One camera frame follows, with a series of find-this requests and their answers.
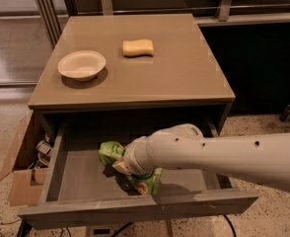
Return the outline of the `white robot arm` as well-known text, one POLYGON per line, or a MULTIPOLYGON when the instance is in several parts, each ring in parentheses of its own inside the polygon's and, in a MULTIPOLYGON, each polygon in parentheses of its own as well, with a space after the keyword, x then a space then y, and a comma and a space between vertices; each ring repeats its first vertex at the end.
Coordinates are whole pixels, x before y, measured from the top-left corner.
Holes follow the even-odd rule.
POLYGON ((205 137, 186 123, 133 140, 114 168, 137 176, 200 169, 290 193, 290 133, 205 137))

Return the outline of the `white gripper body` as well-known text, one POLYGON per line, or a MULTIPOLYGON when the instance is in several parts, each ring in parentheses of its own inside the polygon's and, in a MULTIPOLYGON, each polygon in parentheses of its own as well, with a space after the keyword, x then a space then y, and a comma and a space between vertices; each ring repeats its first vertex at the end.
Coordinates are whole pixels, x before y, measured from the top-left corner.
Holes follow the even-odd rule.
POLYGON ((129 143, 123 156, 127 170, 135 175, 145 175, 158 168, 154 160, 156 144, 157 139, 154 135, 142 136, 129 143))

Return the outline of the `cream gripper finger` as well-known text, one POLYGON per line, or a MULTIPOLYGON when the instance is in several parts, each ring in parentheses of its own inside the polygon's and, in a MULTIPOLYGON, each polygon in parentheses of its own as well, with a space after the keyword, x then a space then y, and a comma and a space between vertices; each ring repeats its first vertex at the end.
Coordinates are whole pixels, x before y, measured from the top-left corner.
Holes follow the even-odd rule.
POLYGON ((124 174, 124 175, 128 175, 129 174, 129 171, 128 169, 126 168, 125 164, 124 164, 124 161, 122 159, 119 159, 117 161, 115 161, 112 166, 115 168, 115 170, 121 174, 124 174))

